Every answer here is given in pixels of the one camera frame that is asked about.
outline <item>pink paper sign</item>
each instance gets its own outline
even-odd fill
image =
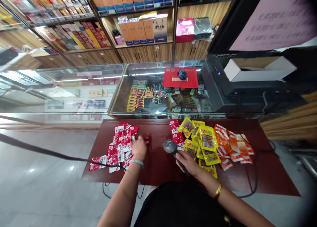
[[[309,0],[260,0],[230,50],[273,50],[300,45],[315,36]]]

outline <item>wooden cabinet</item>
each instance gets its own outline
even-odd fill
[[[146,63],[172,60],[172,43],[118,49],[124,63]]]
[[[210,41],[176,43],[175,60],[206,59],[209,44]]]
[[[46,55],[34,57],[48,68],[74,67],[60,55]]]
[[[98,50],[67,54],[66,57],[76,66],[120,64],[114,50]]]

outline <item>red mouse pad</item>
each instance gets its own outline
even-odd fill
[[[184,70],[187,79],[181,80],[178,75],[179,70]],[[178,88],[198,88],[198,78],[196,68],[165,68],[163,87]]]

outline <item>wooden table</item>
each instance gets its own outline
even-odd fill
[[[108,144],[113,140],[114,126],[120,124],[122,120],[103,120],[97,138],[93,145],[89,159],[107,154]],[[171,129],[167,119],[126,119],[127,123],[138,126],[138,134],[146,137],[152,136],[152,141],[148,145],[148,152],[145,158],[145,168],[140,173],[140,183],[142,185],[160,186],[169,181],[183,181],[186,175],[180,171],[175,164],[175,158],[167,154],[162,144],[171,138]],[[245,134],[249,142],[253,145],[255,153],[260,150],[272,150],[265,133],[255,119],[213,119],[202,120],[206,125],[214,127],[219,124],[237,134]],[[257,158],[258,188],[259,193],[281,194],[300,196],[292,183],[290,177],[282,166],[279,157],[275,153],[261,153]],[[110,182],[119,183],[124,175],[124,170],[109,173],[109,168],[88,171],[89,164],[86,164],[82,174],[82,181],[88,182]],[[232,191],[249,193],[250,185],[246,169],[248,169],[250,183],[254,188],[255,172],[254,165],[233,163],[233,167],[223,171],[216,165],[219,180]]]

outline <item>hand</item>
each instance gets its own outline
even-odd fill
[[[139,136],[138,140],[135,140],[133,143],[130,143],[130,146],[132,147],[133,153],[132,159],[138,159],[143,162],[146,154],[146,144],[143,140],[143,137]]]
[[[176,154],[176,158],[185,166],[187,171],[191,175],[193,175],[195,178],[197,178],[198,174],[203,172],[203,169],[194,161],[194,159],[190,155],[184,153],[183,151],[178,150],[178,153]],[[177,160],[176,160],[176,164],[183,171],[181,166],[178,164]]]

